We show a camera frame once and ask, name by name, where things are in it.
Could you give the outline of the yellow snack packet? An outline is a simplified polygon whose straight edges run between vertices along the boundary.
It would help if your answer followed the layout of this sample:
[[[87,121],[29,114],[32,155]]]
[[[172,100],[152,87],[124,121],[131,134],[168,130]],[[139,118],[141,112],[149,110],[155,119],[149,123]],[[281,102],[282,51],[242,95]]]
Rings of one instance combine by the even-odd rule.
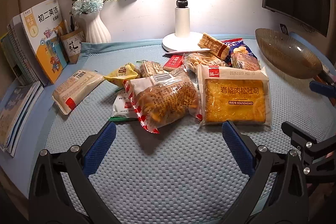
[[[108,82],[123,88],[125,81],[141,78],[141,72],[133,63],[127,63],[104,76]]]

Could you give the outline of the red striped bread bag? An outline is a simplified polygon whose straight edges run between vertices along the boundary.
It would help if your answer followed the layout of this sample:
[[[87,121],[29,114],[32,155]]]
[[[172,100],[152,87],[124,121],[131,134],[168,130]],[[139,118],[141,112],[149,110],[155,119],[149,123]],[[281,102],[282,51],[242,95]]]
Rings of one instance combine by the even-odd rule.
[[[184,65],[169,73],[125,80],[123,86],[140,125],[148,132],[157,134],[159,128],[187,114],[202,120],[199,92]]]

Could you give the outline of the small checkered biscuit packet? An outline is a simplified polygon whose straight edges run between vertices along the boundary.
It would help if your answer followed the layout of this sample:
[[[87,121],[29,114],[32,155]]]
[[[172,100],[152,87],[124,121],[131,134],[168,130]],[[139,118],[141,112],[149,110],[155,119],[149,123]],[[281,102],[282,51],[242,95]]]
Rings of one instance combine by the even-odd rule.
[[[160,63],[155,61],[137,61],[142,77],[150,77],[165,73]]]

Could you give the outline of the stack of flat books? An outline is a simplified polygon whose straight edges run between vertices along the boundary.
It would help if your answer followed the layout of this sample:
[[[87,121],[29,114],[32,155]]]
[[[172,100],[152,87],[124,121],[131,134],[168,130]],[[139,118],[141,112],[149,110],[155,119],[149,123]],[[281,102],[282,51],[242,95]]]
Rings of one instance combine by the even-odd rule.
[[[1,102],[1,150],[11,157],[15,156],[23,128],[43,90],[40,82],[15,85]]]

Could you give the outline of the clear bread loaf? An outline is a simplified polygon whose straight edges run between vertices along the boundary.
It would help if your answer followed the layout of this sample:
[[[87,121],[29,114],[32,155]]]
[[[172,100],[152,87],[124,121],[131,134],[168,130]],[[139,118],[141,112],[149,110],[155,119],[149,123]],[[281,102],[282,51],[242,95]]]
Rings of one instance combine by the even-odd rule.
[[[237,69],[248,71],[258,71],[261,69],[258,59],[245,53],[232,53],[231,63],[232,66]]]

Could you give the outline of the white green snack packet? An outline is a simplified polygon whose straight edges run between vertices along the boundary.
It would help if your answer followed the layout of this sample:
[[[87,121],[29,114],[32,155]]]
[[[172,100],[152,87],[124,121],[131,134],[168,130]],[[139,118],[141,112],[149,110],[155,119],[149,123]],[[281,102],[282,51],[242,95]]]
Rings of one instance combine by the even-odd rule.
[[[137,121],[137,114],[134,112],[130,99],[126,91],[121,90],[117,93],[116,99],[112,106],[112,115],[109,121],[112,122],[127,122]]]

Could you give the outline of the white ribbed vase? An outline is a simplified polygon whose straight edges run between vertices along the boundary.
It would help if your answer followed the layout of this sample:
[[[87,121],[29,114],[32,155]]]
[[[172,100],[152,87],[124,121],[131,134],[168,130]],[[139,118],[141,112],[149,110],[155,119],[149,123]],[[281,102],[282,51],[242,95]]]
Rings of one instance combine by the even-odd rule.
[[[111,42],[111,35],[100,17],[100,11],[81,14],[75,17],[77,24],[83,29],[85,41],[91,44]]]

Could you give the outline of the white desk lamp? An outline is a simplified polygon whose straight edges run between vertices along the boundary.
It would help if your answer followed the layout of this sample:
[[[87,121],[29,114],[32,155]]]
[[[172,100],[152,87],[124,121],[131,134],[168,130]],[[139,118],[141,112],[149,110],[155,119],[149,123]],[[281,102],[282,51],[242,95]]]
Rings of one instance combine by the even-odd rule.
[[[198,50],[202,38],[199,32],[190,30],[190,9],[188,0],[176,0],[175,32],[162,39],[162,47],[168,52]]]

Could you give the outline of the round cracker bag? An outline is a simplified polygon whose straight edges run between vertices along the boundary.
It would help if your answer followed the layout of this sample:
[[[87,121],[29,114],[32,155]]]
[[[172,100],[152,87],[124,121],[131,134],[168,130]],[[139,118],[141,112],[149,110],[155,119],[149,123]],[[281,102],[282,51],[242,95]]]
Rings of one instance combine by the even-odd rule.
[[[192,72],[196,72],[197,66],[202,65],[218,65],[228,67],[228,64],[213,55],[210,52],[195,52],[183,55],[183,64]]]

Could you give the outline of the beige cake packet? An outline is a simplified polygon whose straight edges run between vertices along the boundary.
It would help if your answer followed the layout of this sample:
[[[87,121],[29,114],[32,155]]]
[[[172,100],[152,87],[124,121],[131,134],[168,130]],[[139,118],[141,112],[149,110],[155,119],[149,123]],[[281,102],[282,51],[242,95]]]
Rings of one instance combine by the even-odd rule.
[[[104,81],[97,72],[78,70],[52,93],[63,115],[68,115],[88,94]]]

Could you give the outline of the pork floss toast packet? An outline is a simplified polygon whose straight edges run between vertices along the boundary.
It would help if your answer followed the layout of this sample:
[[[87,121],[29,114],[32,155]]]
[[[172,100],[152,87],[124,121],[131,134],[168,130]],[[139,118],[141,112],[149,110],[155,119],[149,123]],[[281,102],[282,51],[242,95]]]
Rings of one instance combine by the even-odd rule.
[[[199,64],[196,75],[202,126],[227,120],[235,124],[271,124],[269,78],[265,68],[248,71]]]

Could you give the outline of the blue chips bag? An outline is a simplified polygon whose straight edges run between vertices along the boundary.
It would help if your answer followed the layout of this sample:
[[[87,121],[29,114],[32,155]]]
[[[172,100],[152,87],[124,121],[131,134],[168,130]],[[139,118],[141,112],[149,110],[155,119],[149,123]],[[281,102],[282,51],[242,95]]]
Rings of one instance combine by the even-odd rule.
[[[226,39],[222,40],[222,43],[230,47],[228,56],[224,60],[230,67],[232,66],[231,64],[232,53],[240,52],[252,56],[254,58],[257,58],[251,51],[251,49],[246,45],[246,43],[244,43],[243,38]]]

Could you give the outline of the toast slice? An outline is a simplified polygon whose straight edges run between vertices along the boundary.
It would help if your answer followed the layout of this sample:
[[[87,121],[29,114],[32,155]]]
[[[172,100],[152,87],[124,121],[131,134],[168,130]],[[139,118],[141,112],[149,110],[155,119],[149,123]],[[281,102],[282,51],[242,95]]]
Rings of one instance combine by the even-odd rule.
[[[207,33],[203,33],[202,38],[198,42],[198,46],[201,48],[208,48],[210,50],[210,53],[212,53],[221,60],[225,60],[230,51],[230,46],[213,38]]]

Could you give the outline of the red caramel biscuit packet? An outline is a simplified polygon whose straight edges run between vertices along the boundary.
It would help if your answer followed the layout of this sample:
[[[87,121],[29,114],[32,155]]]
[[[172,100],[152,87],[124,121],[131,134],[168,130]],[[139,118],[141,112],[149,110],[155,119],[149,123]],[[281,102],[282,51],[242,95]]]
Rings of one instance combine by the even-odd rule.
[[[177,69],[183,64],[183,56],[181,55],[172,55],[167,63],[163,66],[164,71],[171,72],[174,69]]]

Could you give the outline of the pink stick sachet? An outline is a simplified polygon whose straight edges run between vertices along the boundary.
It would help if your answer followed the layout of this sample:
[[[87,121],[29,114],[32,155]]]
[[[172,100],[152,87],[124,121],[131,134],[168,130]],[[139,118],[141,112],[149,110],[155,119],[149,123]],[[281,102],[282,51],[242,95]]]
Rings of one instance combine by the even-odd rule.
[[[186,53],[200,53],[200,52],[210,52],[210,49],[200,48],[196,50],[172,51],[172,52],[165,52],[163,55],[183,55]]]

